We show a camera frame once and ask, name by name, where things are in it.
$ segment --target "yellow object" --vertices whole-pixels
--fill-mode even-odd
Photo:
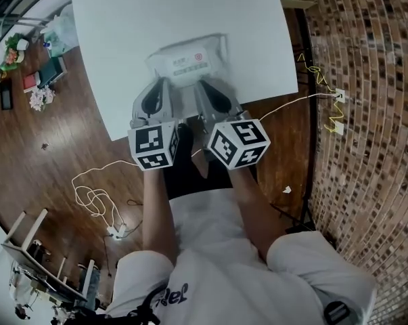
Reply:
[[[310,71],[310,72],[312,72],[312,73],[317,73],[317,74],[318,74],[318,75],[317,75],[317,84],[322,84],[322,82],[323,82],[323,84],[328,88],[328,90],[330,91],[330,93],[335,93],[335,92],[336,92],[336,90],[333,90],[332,88],[330,88],[330,86],[328,85],[328,83],[327,83],[327,81],[326,81],[324,75],[323,75],[322,72],[321,72],[321,69],[320,69],[318,66],[310,66],[310,67],[308,67],[308,66],[306,65],[306,59],[304,58],[304,54],[303,54],[303,53],[300,54],[300,56],[298,57],[297,61],[298,61],[298,62],[299,62],[299,61],[303,61],[303,62],[304,62],[304,66],[306,67],[306,69],[307,69],[308,71]],[[333,106],[336,107],[336,109],[339,111],[340,116],[331,116],[331,117],[329,117],[329,119],[332,121],[333,124],[335,124],[335,122],[334,122],[335,119],[342,119],[342,118],[344,118],[344,113],[343,113],[342,110],[338,107],[337,103],[338,103],[338,102],[334,102],[334,105],[333,105]],[[330,131],[331,133],[333,133],[333,132],[336,131],[336,128],[335,128],[335,127],[332,129],[332,128],[328,127],[326,124],[324,124],[324,127],[325,127],[328,131]]]

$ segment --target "white flowers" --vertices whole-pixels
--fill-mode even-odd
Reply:
[[[51,104],[55,97],[55,91],[50,89],[47,85],[44,88],[37,89],[32,92],[29,104],[31,108],[36,111],[42,111],[46,105]]]

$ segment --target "brick wall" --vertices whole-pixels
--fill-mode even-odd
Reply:
[[[343,136],[319,100],[314,220],[376,277],[370,324],[408,324],[408,0],[318,0],[307,18],[315,65],[347,94]]]

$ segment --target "power strip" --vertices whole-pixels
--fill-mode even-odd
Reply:
[[[120,229],[116,231],[115,227],[113,226],[108,226],[108,232],[110,235],[112,235],[112,238],[115,241],[119,241],[124,238],[125,230],[127,228],[127,225],[122,224]]]

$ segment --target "wipes package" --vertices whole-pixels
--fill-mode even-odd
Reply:
[[[224,79],[226,63],[226,36],[222,34],[164,47],[146,60],[155,77],[168,77],[178,88],[194,85],[208,75]]]

